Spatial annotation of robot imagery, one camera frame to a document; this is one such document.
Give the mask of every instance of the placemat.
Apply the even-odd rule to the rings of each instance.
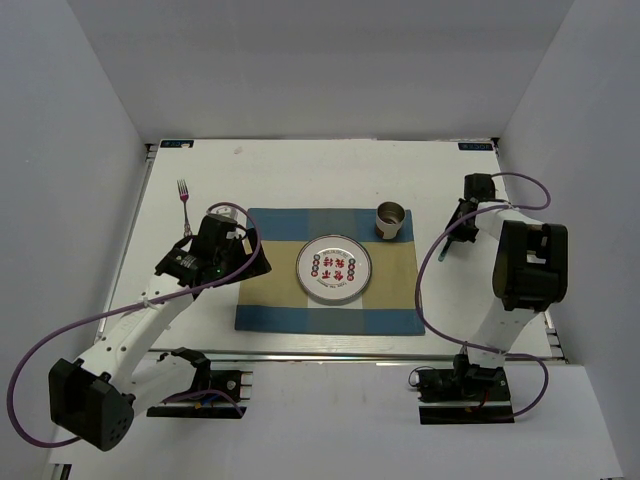
[[[375,209],[268,209],[249,213],[262,232],[273,270],[240,285],[236,330],[323,335],[424,335],[414,310],[418,274],[411,211],[398,236],[375,234]],[[296,275],[302,247],[323,235],[344,235],[361,243],[372,262],[364,293],[341,306],[309,298]]]

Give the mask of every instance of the gray wall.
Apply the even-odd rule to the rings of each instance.
[[[69,0],[146,141],[500,135],[573,0]]]
[[[503,169],[551,189],[540,218],[569,227],[570,287],[553,318],[565,352],[587,368],[631,479],[640,478],[638,25],[638,2],[577,1],[501,142]],[[508,187],[516,200],[540,197]]]
[[[25,351],[99,311],[143,176],[144,147],[64,0],[0,2],[0,390]],[[37,354],[17,389],[29,432],[49,440],[47,372],[94,327]],[[47,455],[0,415],[3,478],[40,479]]]

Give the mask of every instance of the metal cup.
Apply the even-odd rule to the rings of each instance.
[[[394,202],[384,202],[376,210],[376,235],[383,240],[392,240],[402,228],[406,213]]]

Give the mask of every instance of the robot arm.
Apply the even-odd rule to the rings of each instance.
[[[149,348],[169,324],[196,299],[187,293],[238,270],[247,262],[235,220],[208,214],[198,235],[178,242],[156,267],[139,301],[170,294],[184,295],[124,314],[111,331],[73,363],[58,360],[49,372],[51,418],[103,451],[116,446],[133,418],[175,393],[208,387],[210,361],[201,353],[180,348],[163,353],[155,365],[135,372]],[[257,247],[254,229],[246,238]],[[183,247],[191,242],[189,251]],[[231,282],[268,273],[264,252]]]
[[[504,205],[495,194],[491,175],[467,175],[464,198],[459,200],[449,226],[470,212]],[[425,402],[482,398],[496,385],[506,385],[506,353],[522,329],[549,305],[560,302],[567,291],[566,227],[544,224],[516,209],[495,209],[456,227],[443,252],[453,242],[475,242],[481,230],[498,240],[492,277],[495,298],[469,342],[498,353],[463,348],[454,358],[452,371],[420,372],[419,388]]]
[[[478,208],[492,204],[480,203]],[[531,320],[565,296],[567,229],[543,224],[514,209],[479,215],[475,225],[499,245],[492,281],[495,298],[470,342],[506,353]],[[477,349],[468,354],[472,365],[504,365],[504,354]]]

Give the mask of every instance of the fork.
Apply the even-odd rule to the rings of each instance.
[[[189,189],[187,188],[187,182],[184,180],[178,180],[178,193],[180,194],[180,201],[184,207],[184,236],[191,235],[191,225],[189,224],[189,217],[187,215],[187,200],[189,200]]]

